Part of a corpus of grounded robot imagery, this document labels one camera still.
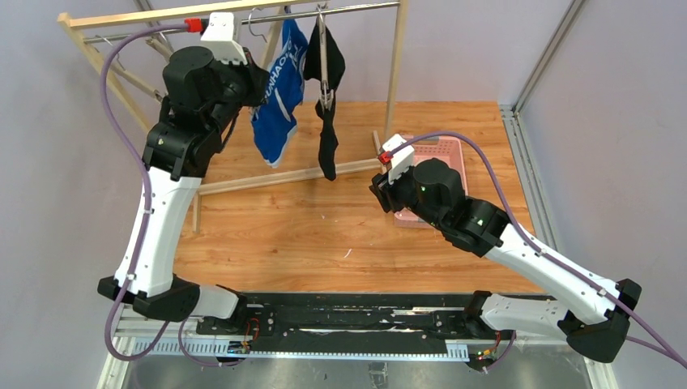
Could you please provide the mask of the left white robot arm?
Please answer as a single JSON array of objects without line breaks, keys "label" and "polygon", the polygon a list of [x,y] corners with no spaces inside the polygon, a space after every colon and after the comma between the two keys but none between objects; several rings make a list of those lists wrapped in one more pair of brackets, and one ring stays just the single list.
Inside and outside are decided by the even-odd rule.
[{"label": "left white robot arm", "polygon": [[[162,75],[167,95],[158,122],[143,149],[150,181],[142,189],[125,257],[97,292],[126,304],[146,318],[179,323],[190,316],[238,322],[246,299],[222,286],[199,285],[173,272],[177,244],[188,208],[220,153],[244,107],[263,102],[269,74],[250,52],[237,61],[221,61],[207,48],[190,46],[174,53]],[[143,243],[138,229],[148,220]]]}]

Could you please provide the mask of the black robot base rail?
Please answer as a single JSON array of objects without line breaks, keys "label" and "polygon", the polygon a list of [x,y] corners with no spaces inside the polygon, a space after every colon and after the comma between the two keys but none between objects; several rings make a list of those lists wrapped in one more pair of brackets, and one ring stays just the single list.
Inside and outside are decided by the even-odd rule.
[{"label": "black robot base rail", "polygon": [[191,318],[153,352],[243,359],[289,358],[491,363],[508,330],[477,322],[472,295],[250,293],[241,323]]}]

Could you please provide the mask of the blue underwear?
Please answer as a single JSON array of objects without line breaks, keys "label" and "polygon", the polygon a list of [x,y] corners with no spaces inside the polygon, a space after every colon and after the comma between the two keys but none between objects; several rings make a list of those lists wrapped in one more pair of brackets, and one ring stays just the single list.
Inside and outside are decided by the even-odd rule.
[{"label": "blue underwear", "polygon": [[269,71],[265,103],[251,118],[254,144],[272,168],[279,166],[288,142],[297,132],[294,110],[304,99],[304,65],[309,44],[293,19],[284,21],[281,38],[281,52]]}]

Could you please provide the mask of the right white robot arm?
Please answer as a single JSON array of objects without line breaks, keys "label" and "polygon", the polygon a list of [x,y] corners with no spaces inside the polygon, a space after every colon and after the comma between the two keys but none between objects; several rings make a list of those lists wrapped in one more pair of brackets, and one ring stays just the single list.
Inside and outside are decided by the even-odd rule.
[{"label": "right white robot arm", "polygon": [[476,291],[463,310],[472,335],[525,332],[565,341],[593,361],[614,361],[629,332],[642,288],[630,279],[593,276],[556,252],[489,201],[466,195],[458,171],[436,158],[400,174],[378,173],[369,187],[384,212],[408,209],[453,247],[508,267],[544,289],[550,300]]}]

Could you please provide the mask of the wooden hanger with blue underwear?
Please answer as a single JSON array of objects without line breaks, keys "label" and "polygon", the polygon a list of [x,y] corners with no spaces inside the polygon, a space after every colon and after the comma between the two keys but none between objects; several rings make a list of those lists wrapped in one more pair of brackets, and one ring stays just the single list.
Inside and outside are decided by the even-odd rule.
[{"label": "wooden hanger with blue underwear", "polygon": [[[261,16],[254,18],[255,11],[262,11],[261,7],[254,7],[251,9],[246,24],[249,26],[249,32],[253,36],[260,36],[265,42],[265,49],[262,53],[259,65],[261,68],[268,70],[271,61],[275,56],[279,35],[283,26],[283,21],[291,14],[290,6],[282,6],[274,15]],[[267,34],[257,34],[253,31],[253,24],[269,24]]]}]

